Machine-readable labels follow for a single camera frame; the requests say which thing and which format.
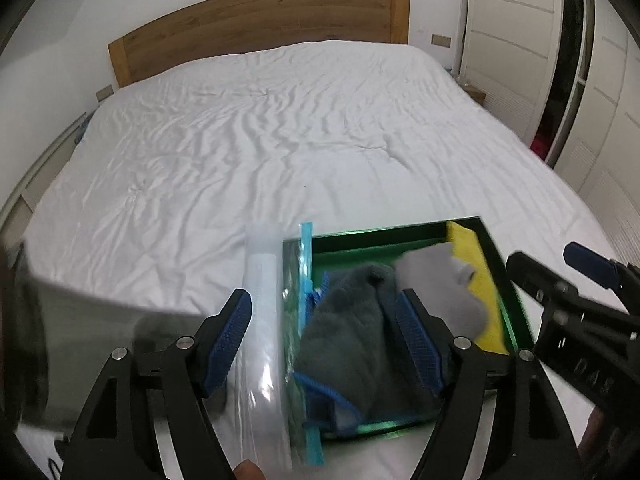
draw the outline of white wardrobe door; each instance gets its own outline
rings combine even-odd
[[[593,53],[582,103],[555,166],[577,192],[600,154],[616,113],[626,66],[626,27],[608,0],[594,0]]]
[[[562,0],[469,0],[461,74],[527,144],[551,88],[561,25]]]
[[[627,44],[618,107],[580,195],[622,260],[640,265],[640,49],[630,34]]]
[[[640,264],[640,49],[610,3],[594,2],[587,85],[556,171],[589,205],[620,259]]]

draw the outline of light grey cloth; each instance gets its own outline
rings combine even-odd
[[[432,316],[445,322],[454,337],[476,339],[484,332],[488,314],[469,290],[471,265],[455,258],[446,242],[405,253],[396,261],[398,291],[412,288]]]

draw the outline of grey cloth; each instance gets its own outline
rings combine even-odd
[[[473,267],[453,257],[453,245],[436,244],[405,253],[396,261],[398,291],[412,288],[431,316],[439,317],[453,336],[476,339],[488,313],[469,290]]]
[[[337,392],[357,410],[349,418],[338,407],[338,429],[350,423],[433,418],[440,411],[440,401],[418,382],[395,305],[391,267],[367,264],[333,272],[303,332],[295,373]]]

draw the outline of metal screw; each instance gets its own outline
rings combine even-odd
[[[180,339],[178,339],[178,341],[175,342],[175,345],[180,350],[186,350],[187,348],[191,348],[193,346],[193,337],[188,335],[181,337]]]
[[[560,326],[564,326],[569,322],[569,315],[564,310],[556,310],[554,312],[554,321]]]
[[[520,358],[523,361],[526,361],[527,363],[530,363],[530,362],[533,361],[533,359],[535,359],[535,356],[533,355],[533,352],[531,350],[527,350],[527,349],[520,350],[518,352],[518,355],[520,356]]]
[[[116,348],[113,352],[111,352],[111,359],[116,359],[116,361],[119,361],[125,355],[127,355],[127,349],[119,347],[119,348]]]
[[[461,350],[469,350],[471,348],[471,341],[466,337],[459,336],[453,340],[453,344],[456,348],[460,348]]]

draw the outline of wall outlet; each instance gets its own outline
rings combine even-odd
[[[439,34],[431,35],[431,44],[437,46],[451,47],[451,38],[449,36],[441,36]]]
[[[111,85],[105,86],[102,90],[98,90],[95,93],[95,97],[96,97],[96,99],[98,99],[99,103],[104,101],[110,95],[113,95],[113,87]]]

